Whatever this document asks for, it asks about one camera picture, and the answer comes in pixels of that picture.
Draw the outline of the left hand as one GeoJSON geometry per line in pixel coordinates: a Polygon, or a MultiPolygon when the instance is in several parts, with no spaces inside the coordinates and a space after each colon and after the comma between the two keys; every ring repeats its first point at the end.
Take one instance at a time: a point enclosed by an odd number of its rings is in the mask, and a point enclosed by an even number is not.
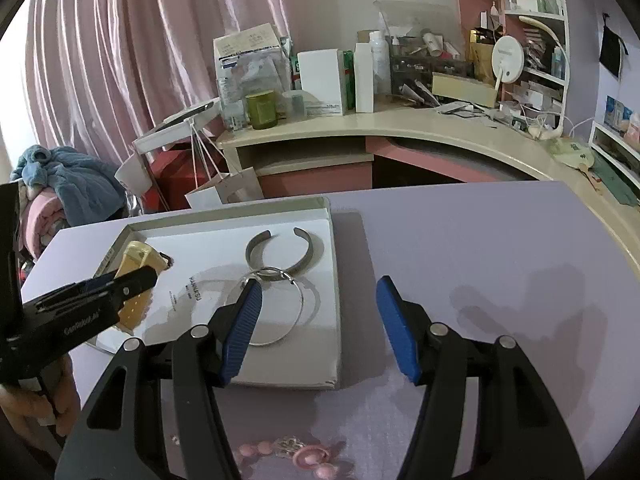
{"type": "Polygon", "coordinates": [[[1,386],[1,409],[14,431],[26,442],[41,448],[29,419],[55,418],[55,430],[66,437],[73,429],[80,412],[80,399],[73,375],[73,361],[68,354],[58,361],[62,367],[60,381],[51,393],[53,403],[45,396],[12,386],[1,386]]]}

